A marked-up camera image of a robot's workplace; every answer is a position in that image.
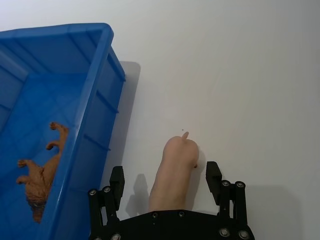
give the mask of white table surface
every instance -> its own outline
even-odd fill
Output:
[[[101,183],[123,165],[120,219],[147,211],[166,141],[189,131],[202,151],[189,208],[217,212],[216,161],[246,183],[257,240],[320,239],[319,0],[1,1],[0,31],[90,22],[111,25],[127,61]]]

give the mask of blue plastic bin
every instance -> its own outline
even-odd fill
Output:
[[[125,73],[104,23],[0,32],[0,239],[84,240],[90,233],[87,192],[99,188]],[[70,128],[42,221],[35,223],[19,159],[44,165]]]

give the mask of sausage-shaped object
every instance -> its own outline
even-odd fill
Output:
[[[174,136],[166,143],[149,197],[149,212],[185,209],[186,196],[193,168],[199,159],[198,145],[183,136]]]

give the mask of metal bolt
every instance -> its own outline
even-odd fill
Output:
[[[224,238],[230,236],[230,232],[229,232],[229,230],[226,229],[226,228],[221,228],[221,229],[219,230],[219,233],[220,233],[220,235],[221,235],[222,237],[224,237]]]
[[[228,187],[230,185],[230,183],[226,180],[222,181],[222,185],[225,187]]]
[[[239,231],[239,237],[241,239],[247,240],[247,239],[250,238],[250,235],[249,235],[249,233],[247,231],[241,230],[241,231]]]
[[[104,189],[103,189],[103,191],[105,192],[105,193],[108,193],[108,192],[110,192],[110,190],[111,190],[111,188],[110,187],[105,187]]]
[[[96,192],[97,192],[97,191],[93,189],[93,190],[91,190],[91,191],[89,192],[89,194],[92,196],[92,195],[95,195]]]
[[[111,237],[111,240],[120,240],[121,239],[121,235],[116,233]]]
[[[158,217],[158,213],[154,212],[154,213],[152,214],[152,218],[153,218],[153,219],[156,219],[157,217]]]
[[[239,188],[243,188],[245,186],[245,184],[243,182],[239,181],[236,183],[236,186]]]

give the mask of orange toy lion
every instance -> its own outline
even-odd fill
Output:
[[[47,146],[47,150],[53,147],[59,148],[59,153],[53,156],[43,167],[38,166],[32,160],[22,159],[18,161],[18,167],[29,168],[29,176],[19,176],[16,179],[17,184],[25,184],[25,195],[28,204],[33,212],[33,219],[40,223],[45,206],[48,200],[49,192],[55,178],[56,170],[64,150],[69,129],[65,126],[52,122],[50,124],[52,130],[58,130],[60,133],[60,140],[52,141]]]

